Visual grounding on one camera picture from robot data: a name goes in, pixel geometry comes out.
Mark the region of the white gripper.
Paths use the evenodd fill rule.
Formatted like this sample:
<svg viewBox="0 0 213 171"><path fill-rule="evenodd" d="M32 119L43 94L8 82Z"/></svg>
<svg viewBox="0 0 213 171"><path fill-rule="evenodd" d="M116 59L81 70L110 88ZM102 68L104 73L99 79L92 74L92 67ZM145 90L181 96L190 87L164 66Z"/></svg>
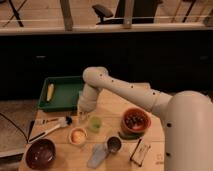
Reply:
<svg viewBox="0 0 213 171"><path fill-rule="evenodd" d="M96 108L97 99L97 93L85 93L84 91L79 92L77 110L80 121L85 121L88 118L88 114Z"/></svg>

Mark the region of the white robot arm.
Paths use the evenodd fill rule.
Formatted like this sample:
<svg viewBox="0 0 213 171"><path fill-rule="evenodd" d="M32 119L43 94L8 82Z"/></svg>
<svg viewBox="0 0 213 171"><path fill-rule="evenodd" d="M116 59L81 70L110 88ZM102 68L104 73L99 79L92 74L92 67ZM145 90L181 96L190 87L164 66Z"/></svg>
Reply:
<svg viewBox="0 0 213 171"><path fill-rule="evenodd" d="M147 89L111 77L104 67L88 67L82 74L84 88L78 107L96 108L106 89L154 114L165 135L164 171L213 171L213 101L197 91L175 95Z"/></svg>

